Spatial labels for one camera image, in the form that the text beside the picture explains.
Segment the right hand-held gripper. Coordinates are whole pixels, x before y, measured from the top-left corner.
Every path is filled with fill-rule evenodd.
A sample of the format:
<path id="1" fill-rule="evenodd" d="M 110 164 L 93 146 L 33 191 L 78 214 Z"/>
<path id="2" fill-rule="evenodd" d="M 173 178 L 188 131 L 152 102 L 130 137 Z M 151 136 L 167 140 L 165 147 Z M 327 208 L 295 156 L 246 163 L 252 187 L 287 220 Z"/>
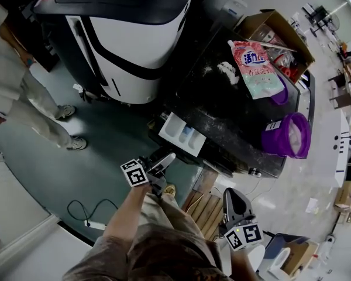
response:
<path id="1" fill-rule="evenodd" d="M 240 191 L 227 188 L 223 192 L 223 219 L 219 235 L 233 251 L 263 242 L 263 231 L 258 225 L 251 202 Z"/>

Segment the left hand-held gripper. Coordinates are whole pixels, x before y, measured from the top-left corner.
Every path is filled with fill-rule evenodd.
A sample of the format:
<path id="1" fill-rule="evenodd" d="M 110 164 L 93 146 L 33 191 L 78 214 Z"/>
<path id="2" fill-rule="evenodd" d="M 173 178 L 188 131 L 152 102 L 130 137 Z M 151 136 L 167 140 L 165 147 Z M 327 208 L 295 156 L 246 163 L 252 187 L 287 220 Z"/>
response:
<path id="1" fill-rule="evenodd" d="M 152 194 L 161 197 L 167 184 L 163 171 L 175 158 L 175 153 L 167 154 L 167 149 L 157 149 L 149 156 L 140 156 L 121 165 L 121 171 L 131 187 L 150 184 Z"/>

